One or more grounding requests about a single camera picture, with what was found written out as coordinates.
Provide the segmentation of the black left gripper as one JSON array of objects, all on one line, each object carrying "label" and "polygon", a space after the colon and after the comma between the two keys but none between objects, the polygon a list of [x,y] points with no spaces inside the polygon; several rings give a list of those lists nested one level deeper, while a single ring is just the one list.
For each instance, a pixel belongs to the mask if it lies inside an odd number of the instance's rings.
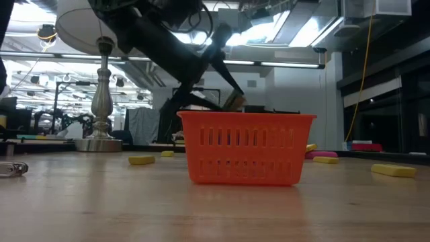
[{"label": "black left gripper", "polygon": [[110,29],[118,37],[118,47],[122,52],[127,53],[132,48],[139,50],[180,82],[181,85],[174,95],[180,107],[195,105],[210,110],[222,109],[191,93],[193,86],[209,66],[212,66],[235,91],[244,94],[224,63],[225,54],[222,48],[232,36],[232,28],[227,24],[218,26],[212,37],[212,43],[201,55],[146,16],[129,15],[112,20]]}]

